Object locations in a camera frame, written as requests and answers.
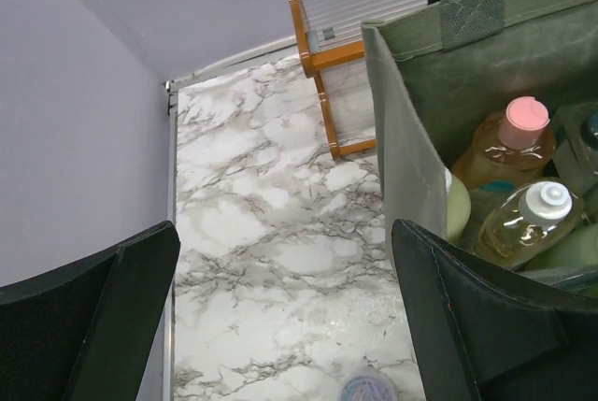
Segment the green lotion pump bottle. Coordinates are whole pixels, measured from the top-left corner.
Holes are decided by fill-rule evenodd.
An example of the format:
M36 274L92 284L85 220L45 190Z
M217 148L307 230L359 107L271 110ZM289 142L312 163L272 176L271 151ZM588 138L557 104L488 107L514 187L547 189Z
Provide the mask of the green lotion pump bottle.
M471 198L463 182L445 169L447 241L457 243L471 215Z

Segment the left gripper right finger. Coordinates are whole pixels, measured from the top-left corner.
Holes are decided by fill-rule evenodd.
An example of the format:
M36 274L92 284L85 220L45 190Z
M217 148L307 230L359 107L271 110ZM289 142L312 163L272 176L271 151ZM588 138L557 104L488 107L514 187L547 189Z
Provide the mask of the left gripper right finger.
M392 252L429 400L594 400L597 301L397 220Z

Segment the green canvas bag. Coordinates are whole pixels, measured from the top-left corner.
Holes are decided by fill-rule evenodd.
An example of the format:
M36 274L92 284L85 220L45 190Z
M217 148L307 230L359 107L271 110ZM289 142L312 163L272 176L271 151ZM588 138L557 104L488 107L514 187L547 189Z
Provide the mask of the green canvas bag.
M595 313L597 303L526 279L444 239L444 163L521 95L550 111L597 97L597 0L429 0L363 24L378 165L406 308L483 302Z

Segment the orange bottle pink cap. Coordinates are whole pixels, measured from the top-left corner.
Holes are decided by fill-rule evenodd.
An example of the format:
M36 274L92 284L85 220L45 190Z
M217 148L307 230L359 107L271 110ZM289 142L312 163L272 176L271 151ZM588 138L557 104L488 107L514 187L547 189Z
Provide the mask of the orange bottle pink cap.
M532 96L512 100L478 126L450 172L467 190L511 193L539 180L556 149L548 109Z

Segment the amber mouthwash bottle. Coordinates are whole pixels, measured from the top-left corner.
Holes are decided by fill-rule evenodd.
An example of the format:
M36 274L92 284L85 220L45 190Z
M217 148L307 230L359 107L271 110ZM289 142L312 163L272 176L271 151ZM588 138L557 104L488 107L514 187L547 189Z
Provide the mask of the amber mouthwash bottle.
M471 253L515 270L571 233L583 210L583 199L558 179L525 184L488 215Z

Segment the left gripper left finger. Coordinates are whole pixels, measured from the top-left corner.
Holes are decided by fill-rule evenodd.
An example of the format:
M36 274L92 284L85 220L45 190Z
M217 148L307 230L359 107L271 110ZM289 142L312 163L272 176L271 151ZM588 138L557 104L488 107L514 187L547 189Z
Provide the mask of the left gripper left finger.
M160 222L2 287L2 399L136 399L179 250Z

